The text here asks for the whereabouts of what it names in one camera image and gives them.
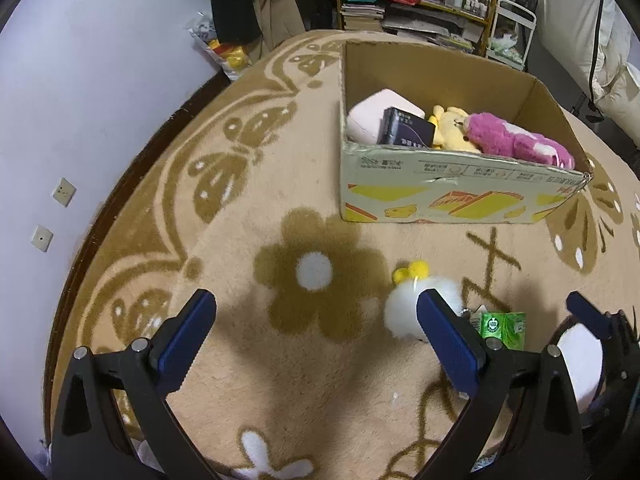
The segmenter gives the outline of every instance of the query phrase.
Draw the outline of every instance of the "metal screw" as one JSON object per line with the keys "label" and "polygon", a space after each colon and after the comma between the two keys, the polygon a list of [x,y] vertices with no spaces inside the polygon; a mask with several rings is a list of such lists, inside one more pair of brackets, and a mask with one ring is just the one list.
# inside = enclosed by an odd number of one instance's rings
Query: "metal screw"
{"label": "metal screw", "polygon": [[86,346],[79,346],[74,350],[74,357],[76,359],[82,359],[86,355]]}
{"label": "metal screw", "polygon": [[546,351],[549,352],[551,357],[560,357],[562,355],[562,352],[556,345],[549,345],[546,347]]}
{"label": "metal screw", "polygon": [[502,341],[500,341],[497,337],[488,337],[484,340],[487,348],[491,350],[500,350],[502,348]]}
{"label": "metal screw", "polygon": [[149,344],[149,341],[147,341],[143,337],[139,337],[133,343],[131,343],[131,349],[134,352],[142,352],[148,344]]}

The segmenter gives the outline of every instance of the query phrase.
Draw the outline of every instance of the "dark blue package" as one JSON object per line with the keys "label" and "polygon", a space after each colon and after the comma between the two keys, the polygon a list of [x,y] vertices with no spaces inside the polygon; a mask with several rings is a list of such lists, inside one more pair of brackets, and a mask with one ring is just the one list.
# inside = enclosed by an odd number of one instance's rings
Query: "dark blue package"
{"label": "dark blue package", "polygon": [[408,148],[430,148],[436,127],[420,117],[398,108],[387,108],[380,123],[380,144]]}

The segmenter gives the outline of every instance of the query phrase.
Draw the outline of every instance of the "white bedding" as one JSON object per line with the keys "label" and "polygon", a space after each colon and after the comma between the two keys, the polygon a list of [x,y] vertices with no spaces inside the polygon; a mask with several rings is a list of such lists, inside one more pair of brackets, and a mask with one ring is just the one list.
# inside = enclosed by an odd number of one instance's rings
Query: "white bedding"
{"label": "white bedding", "polygon": [[[591,96],[590,72],[600,0],[538,0],[538,34],[545,48]],[[593,78],[595,105],[640,146],[640,71],[629,61],[629,22],[604,0]]]}

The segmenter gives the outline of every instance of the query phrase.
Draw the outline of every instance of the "blue gripper pad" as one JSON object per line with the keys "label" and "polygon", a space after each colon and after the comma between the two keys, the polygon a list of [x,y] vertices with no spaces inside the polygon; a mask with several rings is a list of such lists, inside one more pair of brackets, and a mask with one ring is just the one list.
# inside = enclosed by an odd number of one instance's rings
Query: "blue gripper pad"
{"label": "blue gripper pad", "polygon": [[416,314],[454,388],[473,397],[486,361],[478,332],[466,319],[456,316],[434,289],[418,297]]}
{"label": "blue gripper pad", "polygon": [[149,364],[158,373],[158,393],[166,395],[180,389],[215,320],[216,298],[199,288],[177,316],[162,323],[151,339],[149,352]]}
{"label": "blue gripper pad", "polygon": [[589,303],[580,292],[574,290],[566,297],[566,308],[597,339],[604,341],[611,337],[610,319]]}

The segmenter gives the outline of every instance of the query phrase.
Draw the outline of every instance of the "round rug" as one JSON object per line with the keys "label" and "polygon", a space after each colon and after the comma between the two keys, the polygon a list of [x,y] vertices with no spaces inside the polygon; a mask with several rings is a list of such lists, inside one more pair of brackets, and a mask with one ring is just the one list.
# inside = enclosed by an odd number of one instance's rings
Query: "round rug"
{"label": "round rug", "polygon": [[[391,273],[425,259],[469,308],[527,314],[539,351],[579,290],[602,310],[640,296],[640,184],[567,114],[588,188],[534,225],[357,224],[338,216],[338,55],[346,38],[287,42],[212,101],[143,179],[98,250],[60,351],[151,336],[196,288],[218,317],[168,402],[236,478],[410,479],[462,408],[433,350],[382,323]],[[126,397],[124,421],[137,435]],[[498,442],[509,415],[488,444]]]}

